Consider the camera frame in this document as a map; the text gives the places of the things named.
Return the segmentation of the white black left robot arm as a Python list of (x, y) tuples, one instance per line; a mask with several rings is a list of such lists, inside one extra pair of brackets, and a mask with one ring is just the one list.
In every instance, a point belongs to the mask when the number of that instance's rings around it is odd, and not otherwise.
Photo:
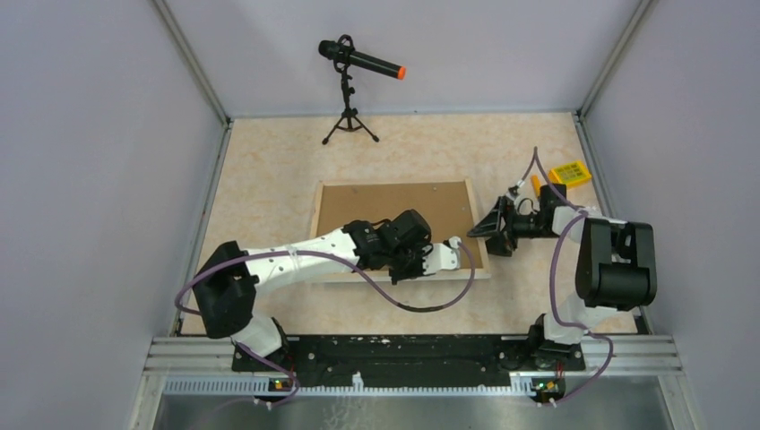
[(416, 279), (441, 270), (448, 244), (435, 244), (429, 225), (415, 210), (395, 219), (357, 219), (306, 241), (267, 249), (220, 245), (191, 282), (210, 339), (229, 338), (253, 352), (266, 370), (282, 367), (287, 338), (275, 318), (256, 314), (255, 300), (278, 288), (337, 273), (386, 268), (391, 281)]

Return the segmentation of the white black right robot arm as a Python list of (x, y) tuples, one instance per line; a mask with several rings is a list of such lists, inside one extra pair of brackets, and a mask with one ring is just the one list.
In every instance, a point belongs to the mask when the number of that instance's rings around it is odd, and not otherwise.
[[(539, 208), (528, 214), (513, 198), (501, 196), (488, 215), (471, 228), (468, 237), (484, 239), (489, 254), (509, 257), (522, 239), (554, 238), (557, 247), (550, 264), (550, 306), (530, 327), (525, 345), (528, 362), (549, 369), (569, 357), (582, 337), (600, 323), (656, 297), (654, 233), (642, 222), (611, 219), (588, 207), (572, 207), (566, 186), (540, 188)], [(563, 303), (555, 293), (560, 246), (579, 245), (574, 293)]]

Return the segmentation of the white wooden photo frame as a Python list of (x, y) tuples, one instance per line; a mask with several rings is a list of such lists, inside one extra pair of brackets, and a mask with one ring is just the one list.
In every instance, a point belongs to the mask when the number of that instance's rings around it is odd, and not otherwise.
[(431, 280), (466, 280), (471, 268), (477, 280), (491, 277), (485, 240), (466, 236), (481, 219), (468, 178), (410, 183), (322, 182), (315, 193), (309, 236), (318, 237), (355, 219), (395, 219), (406, 210), (415, 210), (424, 218), (435, 243), (457, 236), (473, 255), (474, 263), (464, 260), (459, 270), (439, 272)]

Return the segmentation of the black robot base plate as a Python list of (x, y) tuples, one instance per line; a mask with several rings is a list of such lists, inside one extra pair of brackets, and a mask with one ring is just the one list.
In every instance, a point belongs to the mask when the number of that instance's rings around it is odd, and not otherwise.
[(369, 388), (507, 386), (518, 371), (582, 371), (578, 345), (542, 347), (526, 335), (299, 335), (268, 360), (304, 388), (345, 387), (355, 374)]

